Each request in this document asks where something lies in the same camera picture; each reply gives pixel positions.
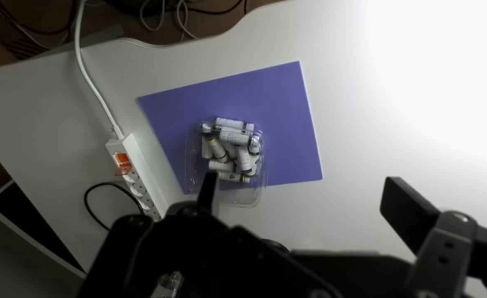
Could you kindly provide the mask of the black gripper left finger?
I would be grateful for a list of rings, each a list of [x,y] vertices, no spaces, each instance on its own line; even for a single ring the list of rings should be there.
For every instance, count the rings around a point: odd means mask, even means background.
[[[213,198],[215,198],[216,182],[218,182],[218,174],[208,170],[203,175],[203,180],[197,195],[197,203],[208,213],[213,213]]]

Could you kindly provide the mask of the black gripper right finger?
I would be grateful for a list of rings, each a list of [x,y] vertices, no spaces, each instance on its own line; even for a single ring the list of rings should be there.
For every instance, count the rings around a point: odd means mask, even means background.
[[[435,225],[440,210],[402,177],[385,177],[379,213],[405,246],[417,253]]]

